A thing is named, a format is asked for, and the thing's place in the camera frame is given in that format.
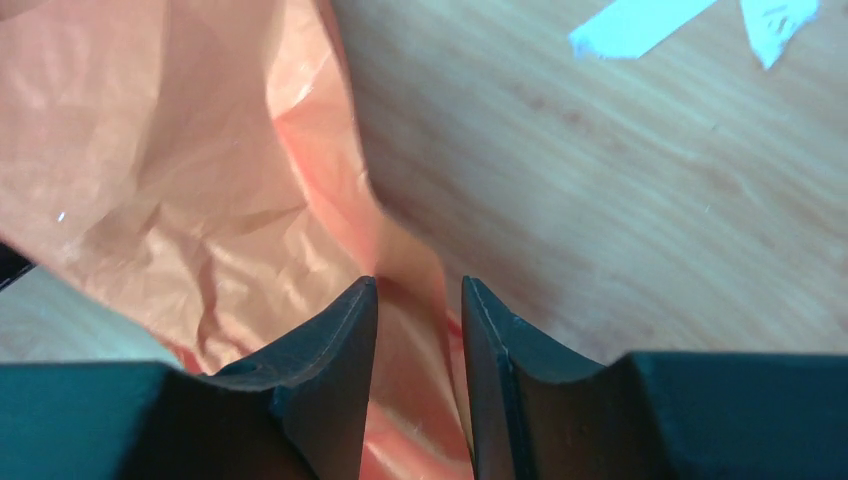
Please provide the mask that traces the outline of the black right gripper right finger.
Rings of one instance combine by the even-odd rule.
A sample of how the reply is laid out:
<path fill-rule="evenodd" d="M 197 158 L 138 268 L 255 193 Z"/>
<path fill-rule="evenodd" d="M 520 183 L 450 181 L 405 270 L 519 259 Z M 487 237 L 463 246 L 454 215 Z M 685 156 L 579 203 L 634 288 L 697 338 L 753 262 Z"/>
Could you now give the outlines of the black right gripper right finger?
<path fill-rule="evenodd" d="M 478 479 L 843 479 L 842 355 L 630 352 L 604 366 L 462 283 Z"/>

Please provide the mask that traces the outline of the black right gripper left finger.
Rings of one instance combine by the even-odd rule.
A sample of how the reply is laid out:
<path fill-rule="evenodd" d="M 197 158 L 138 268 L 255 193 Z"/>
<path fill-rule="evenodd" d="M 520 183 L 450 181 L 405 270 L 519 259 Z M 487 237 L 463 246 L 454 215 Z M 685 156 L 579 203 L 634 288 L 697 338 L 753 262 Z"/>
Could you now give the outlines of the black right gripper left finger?
<path fill-rule="evenodd" d="M 213 375 L 153 361 L 5 364 L 5 479 L 354 479 L 378 325 L 364 276 Z"/>

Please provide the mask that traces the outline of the orange wrapping paper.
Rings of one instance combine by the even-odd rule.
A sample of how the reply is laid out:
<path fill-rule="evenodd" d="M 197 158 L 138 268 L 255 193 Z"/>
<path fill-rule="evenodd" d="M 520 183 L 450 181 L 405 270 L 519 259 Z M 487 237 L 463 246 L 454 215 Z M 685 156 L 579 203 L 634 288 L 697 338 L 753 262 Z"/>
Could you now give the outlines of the orange wrapping paper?
<path fill-rule="evenodd" d="M 193 373 L 374 277 L 360 475 L 471 477 L 443 268 L 372 193 L 329 2 L 3 2 L 1 236 Z"/>

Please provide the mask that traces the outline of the white ribbon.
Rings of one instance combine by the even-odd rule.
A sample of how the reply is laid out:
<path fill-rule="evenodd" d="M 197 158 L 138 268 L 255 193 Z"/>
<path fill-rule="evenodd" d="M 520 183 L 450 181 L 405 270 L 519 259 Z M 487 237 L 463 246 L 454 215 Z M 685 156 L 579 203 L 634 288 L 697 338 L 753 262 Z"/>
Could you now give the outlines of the white ribbon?
<path fill-rule="evenodd" d="M 711 1 L 613 1 L 568 35 L 574 55 L 638 59 L 711 7 Z M 817 0 L 738 2 L 749 46 L 761 67 L 780 60 L 793 36 L 817 17 Z"/>

